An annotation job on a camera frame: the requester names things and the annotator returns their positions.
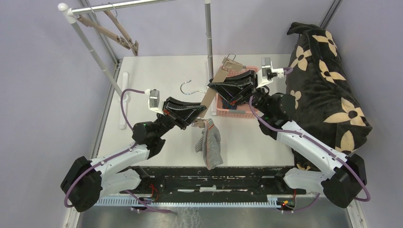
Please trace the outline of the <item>wooden clip hanger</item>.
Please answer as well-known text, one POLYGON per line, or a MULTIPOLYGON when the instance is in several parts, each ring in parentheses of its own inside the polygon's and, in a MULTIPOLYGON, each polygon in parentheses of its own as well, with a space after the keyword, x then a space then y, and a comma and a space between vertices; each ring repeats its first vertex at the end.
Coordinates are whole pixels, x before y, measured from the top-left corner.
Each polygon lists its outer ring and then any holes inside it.
POLYGON ((83 25, 85 25, 86 27, 94 28, 96 31, 98 31, 101 34, 105 35, 106 37, 112 39, 113 41, 115 41, 119 45, 123 46, 124 48, 130 50, 128 44, 126 43, 126 40, 123 37, 123 35, 122 36, 117 35, 114 32, 108 30, 105 27, 102 27, 102 26, 98 25, 97 23, 91 21, 90 19, 88 19, 88 18, 86 18, 86 17, 84 17, 82 15, 79 15, 77 17, 77 20, 79 22, 81 22, 83 25))
POLYGON ((218 95, 219 92, 224 91, 222 87, 224 86, 224 81, 229 78, 229 73, 231 71, 240 73, 242 70, 246 69, 246 67, 242 63, 236 61, 235 58, 236 55, 232 53, 229 53, 226 57, 224 57, 215 76, 207 84, 208 90, 205 92, 201 102, 201 105, 206 106, 206 110, 197 117, 198 119, 205 117, 208 109, 214 101, 215 96, 218 95))
POLYGON ((127 33, 127 31, 124 29, 124 27, 120 24, 120 22, 117 19, 117 10, 115 9, 115 16, 109 10, 105 10, 104 13, 111 19, 111 21, 114 23, 114 25, 117 27, 117 29, 121 32, 124 39, 126 40, 126 43, 129 46, 129 49, 132 51, 133 55, 138 56, 138 46, 139 46, 138 41, 132 40, 130 35, 127 33))

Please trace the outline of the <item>grey striped boxer shorts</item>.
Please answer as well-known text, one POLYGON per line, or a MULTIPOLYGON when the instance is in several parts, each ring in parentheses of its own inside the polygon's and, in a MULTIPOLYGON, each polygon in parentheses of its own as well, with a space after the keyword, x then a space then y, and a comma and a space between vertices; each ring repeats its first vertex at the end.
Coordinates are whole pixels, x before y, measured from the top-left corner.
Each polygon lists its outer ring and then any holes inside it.
POLYGON ((223 164, 221 156, 221 135, 212 119, 199 119, 193 127, 202 128, 202 136, 195 145, 195 152, 202 152, 208 170, 223 164))

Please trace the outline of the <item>navy striped underwear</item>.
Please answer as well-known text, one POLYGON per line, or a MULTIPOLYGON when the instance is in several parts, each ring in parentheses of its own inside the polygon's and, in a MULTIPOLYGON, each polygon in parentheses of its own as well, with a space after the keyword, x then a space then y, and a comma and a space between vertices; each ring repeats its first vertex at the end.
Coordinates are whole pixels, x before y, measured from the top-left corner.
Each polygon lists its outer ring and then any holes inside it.
POLYGON ((231 105, 229 102, 222 100, 221 101, 222 109, 228 110, 237 110, 237 105, 231 105))

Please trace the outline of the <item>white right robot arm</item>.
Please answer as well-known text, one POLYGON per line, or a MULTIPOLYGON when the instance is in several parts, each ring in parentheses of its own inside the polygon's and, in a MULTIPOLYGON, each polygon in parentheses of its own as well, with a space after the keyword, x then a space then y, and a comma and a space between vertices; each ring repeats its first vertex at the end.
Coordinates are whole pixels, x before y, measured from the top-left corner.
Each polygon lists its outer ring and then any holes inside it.
POLYGON ((232 105, 248 102, 265 135, 296 150, 318 168, 288 169, 275 179, 275 189, 283 194, 292 189, 323 194, 340 208, 346 208, 353 200, 369 201, 363 158, 338 152, 303 130, 291 119, 296 112, 295 98, 284 93, 270 95, 270 83, 272 79, 261 71, 249 70, 220 81, 211 79, 207 86, 232 105))

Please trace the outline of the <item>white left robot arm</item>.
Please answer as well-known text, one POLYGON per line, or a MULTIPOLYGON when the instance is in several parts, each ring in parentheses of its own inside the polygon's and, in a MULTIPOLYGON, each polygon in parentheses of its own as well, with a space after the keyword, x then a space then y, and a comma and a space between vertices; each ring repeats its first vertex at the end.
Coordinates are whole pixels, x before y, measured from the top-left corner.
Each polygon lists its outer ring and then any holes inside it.
POLYGON ((83 212, 110 194, 126 190, 146 192, 149 180, 130 166, 156 156, 165 144, 164 134, 176 126, 185 130, 206 109, 201 103, 168 97, 155 121, 133 125, 133 142, 126 148, 92 160, 84 156, 77 158, 60 185, 65 194, 65 207, 83 212))

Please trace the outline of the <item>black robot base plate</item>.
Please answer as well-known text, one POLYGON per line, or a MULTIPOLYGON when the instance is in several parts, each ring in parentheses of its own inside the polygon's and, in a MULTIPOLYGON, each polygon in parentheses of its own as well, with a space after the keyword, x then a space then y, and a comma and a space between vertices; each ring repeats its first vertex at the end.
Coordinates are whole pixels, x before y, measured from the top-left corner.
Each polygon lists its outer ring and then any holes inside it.
POLYGON ((268 195, 305 194, 279 177, 285 167, 133 167, 141 182, 131 192, 150 194, 158 203, 254 203, 268 195))

